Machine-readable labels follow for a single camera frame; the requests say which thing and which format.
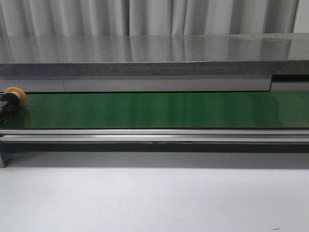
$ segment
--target curtain fold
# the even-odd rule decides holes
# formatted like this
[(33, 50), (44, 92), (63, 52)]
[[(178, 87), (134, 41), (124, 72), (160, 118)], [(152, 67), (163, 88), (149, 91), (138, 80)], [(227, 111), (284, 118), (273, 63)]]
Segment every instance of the curtain fold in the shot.
[(0, 0), (0, 35), (292, 32), (297, 0)]

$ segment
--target conveyor leg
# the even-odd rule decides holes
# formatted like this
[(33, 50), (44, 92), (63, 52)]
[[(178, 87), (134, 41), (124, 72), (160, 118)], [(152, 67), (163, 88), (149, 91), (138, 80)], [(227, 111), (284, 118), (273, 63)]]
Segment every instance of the conveyor leg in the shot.
[(0, 168), (4, 168), (3, 153), (0, 152)]

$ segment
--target orange wheel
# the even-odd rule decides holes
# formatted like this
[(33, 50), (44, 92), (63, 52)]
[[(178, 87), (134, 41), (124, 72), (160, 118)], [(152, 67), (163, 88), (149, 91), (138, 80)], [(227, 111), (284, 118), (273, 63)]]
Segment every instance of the orange wheel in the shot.
[(17, 87), (9, 87), (5, 90), (4, 93), (15, 92), (20, 96), (20, 106), (23, 106), (27, 101), (27, 96), (24, 91)]

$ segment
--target white table surface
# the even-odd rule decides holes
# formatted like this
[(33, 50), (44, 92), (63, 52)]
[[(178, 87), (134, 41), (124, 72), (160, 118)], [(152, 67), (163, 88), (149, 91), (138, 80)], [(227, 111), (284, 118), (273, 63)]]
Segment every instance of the white table surface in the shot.
[[(0, 232), (309, 231), (308, 169), (216, 169), (233, 161), (201, 155), (25, 153), (0, 169)], [(185, 168), (190, 157), (205, 167)]]

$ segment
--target green belt surface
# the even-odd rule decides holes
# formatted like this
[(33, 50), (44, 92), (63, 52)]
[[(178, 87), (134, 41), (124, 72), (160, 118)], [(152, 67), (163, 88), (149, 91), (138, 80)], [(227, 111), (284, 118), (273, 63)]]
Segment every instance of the green belt surface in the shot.
[(309, 92), (28, 94), (1, 129), (308, 128)]

